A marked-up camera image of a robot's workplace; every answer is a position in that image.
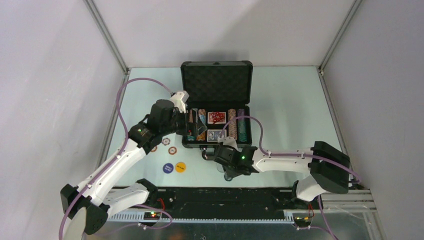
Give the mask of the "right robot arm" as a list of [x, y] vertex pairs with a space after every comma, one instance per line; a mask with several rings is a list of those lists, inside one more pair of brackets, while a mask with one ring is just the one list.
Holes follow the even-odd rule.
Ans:
[[256, 146], [238, 148], [235, 140], [227, 137], [215, 148], [211, 159], [222, 166], [228, 181], [269, 171], [305, 174], [305, 178], [294, 183], [290, 196], [297, 209], [304, 209], [323, 193], [349, 191], [350, 158], [324, 141], [295, 152], [272, 153]]

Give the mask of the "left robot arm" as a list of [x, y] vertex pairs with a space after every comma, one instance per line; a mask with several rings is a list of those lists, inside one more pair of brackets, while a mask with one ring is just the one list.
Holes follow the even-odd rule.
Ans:
[[200, 117], [189, 121], [183, 100], [160, 99], [144, 119], [125, 130], [122, 146], [77, 186], [65, 185], [60, 191], [64, 218], [71, 219], [61, 240], [76, 240], [83, 234], [98, 232], [107, 219], [136, 205], [153, 208], [158, 202], [157, 187], [146, 179], [110, 192], [114, 185], [138, 161], [146, 157], [163, 138], [177, 134], [203, 134], [207, 127]]

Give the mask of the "red dice set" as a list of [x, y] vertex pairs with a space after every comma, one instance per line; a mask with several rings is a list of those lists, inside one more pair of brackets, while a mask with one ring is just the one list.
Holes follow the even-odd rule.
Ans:
[[227, 113], [223, 111], [212, 111], [207, 113], [207, 123], [210, 125], [221, 125], [227, 123]]

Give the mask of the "clear dealer button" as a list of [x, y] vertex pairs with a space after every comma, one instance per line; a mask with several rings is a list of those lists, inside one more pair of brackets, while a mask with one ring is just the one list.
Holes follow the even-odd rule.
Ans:
[[223, 166], [222, 166], [222, 165], [220, 165], [220, 164], [218, 164], [218, 165], [216, 166], [216, 169], [217, 169], [217, 170], [218, 170], [218, 172], [220, 172], [220, 173], [223, 173], [223, 172], [224, 172]]

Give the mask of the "white red poker chip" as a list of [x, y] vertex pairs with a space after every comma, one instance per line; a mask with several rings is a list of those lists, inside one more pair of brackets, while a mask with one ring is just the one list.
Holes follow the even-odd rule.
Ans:
[[168, 137], [166, 137], [166, 138], [163, 138], [162, 139], [162, 144], [164, 145], [164, 146], [167, 146], [167, 145], [169, 145], [171, 143], [171, 140], [168, 138]]

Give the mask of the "blue playing card deck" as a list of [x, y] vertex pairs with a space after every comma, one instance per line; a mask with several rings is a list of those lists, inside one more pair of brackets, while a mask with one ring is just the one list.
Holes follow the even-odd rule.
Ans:
[[220, 139], [225, 138], [226, 136], [226, 129], [208, 129], [206, 134], [206, 141], [209, 143], [218, 142]]

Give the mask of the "blue orange chip stack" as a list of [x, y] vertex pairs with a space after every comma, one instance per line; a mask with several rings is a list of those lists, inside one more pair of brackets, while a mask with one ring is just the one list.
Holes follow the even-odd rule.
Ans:
[[[201, 120], [201, 122], [204, 125], [206, 125], [206, 123], [207, 123], [207, 117], [206, 117], [207, 112], [206, 112], [206, 110], [205, 109], [198, 109], [197, 113], [198, 113], [198, 116], [199, 116], [199, 119]], [[206, 139], [206, 133], [205, 132], [199, 134], [196, 138], [197, 141], [204, 141], [205, 139]]]

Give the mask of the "purple green chip stack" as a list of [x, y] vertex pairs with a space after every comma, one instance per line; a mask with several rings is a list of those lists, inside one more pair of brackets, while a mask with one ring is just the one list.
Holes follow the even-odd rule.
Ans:
[[[240, 108], [237, 110], [237, 116], [241, 117], [245, 115], [245, 110], [243, 108]], [[237, 127], [238, 127], [238, 140], [240, 142], [247, 142], [248, 141], [248, 135], [247, 135], [247, 128], [246, 128], [246, 121], [245, 118], [239, 118], [237, 120]]]

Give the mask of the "pink brown chip stack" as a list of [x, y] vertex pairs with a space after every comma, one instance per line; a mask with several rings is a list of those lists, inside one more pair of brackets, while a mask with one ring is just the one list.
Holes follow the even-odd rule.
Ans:
[[234, 138], [237, 140], [238, 134], [237, 134], [237, 121], [234, 120], [236, 117], [236, 110], [234, 108], [231, 108], [228, 110], [228, 136]]

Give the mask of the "blue small blind button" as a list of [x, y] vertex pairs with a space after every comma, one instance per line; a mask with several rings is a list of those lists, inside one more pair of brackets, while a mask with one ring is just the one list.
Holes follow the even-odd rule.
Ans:
[[170, 174], [170, 173], [172, 173], [174, 171], [174, 165], [172, 163], [169, 163], [168, 162], [168, 163], [166, 163], [166, 164], [163, 165], [162, 171], [165, 174]]

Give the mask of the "yellow big blind button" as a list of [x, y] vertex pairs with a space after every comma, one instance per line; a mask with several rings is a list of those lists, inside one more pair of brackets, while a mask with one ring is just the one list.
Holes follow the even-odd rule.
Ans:
[[184, 162], [178, 162], [175, 164], [175, 171], [177, 173], [183, 173], [187, 170], [187, 165]]

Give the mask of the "black poker case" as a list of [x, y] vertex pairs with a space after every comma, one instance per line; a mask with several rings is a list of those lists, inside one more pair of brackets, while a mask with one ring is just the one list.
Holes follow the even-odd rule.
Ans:
[[[189, 94], [188, 110], [192, 109], [198, 115], [198, 109], [206, 110], [207, 130], [226, 130], [229, 137], [229, 109], [236, 110], [237, 139], [239, 148], [252, 144], [250, 115], [250, 98], [252, 89], [254, 65], [249, 60], [239, 61], [185, 61], [180, 66], [183, 89]], [[244, 109], [245, 115], [238, 116], [238, 109]], [[208, 124], [208, 112], [226, 112], [225, 124]], [[247, 142], [238, 139], [238, 119], [245, 118]], [[211, 161], [218, 142], [205, 140], [187, 141], [182, 139], [182, 145], [188, 149], [200, 149], [201, 156]]]

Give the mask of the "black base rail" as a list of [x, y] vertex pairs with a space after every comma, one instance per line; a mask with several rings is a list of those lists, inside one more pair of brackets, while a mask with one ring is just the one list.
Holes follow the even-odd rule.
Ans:
[[319, 210], [317, 198], [299, 200], [284, 187], [159, 187], [145, 205], [181, 220], [283, 220], [289, 210]]

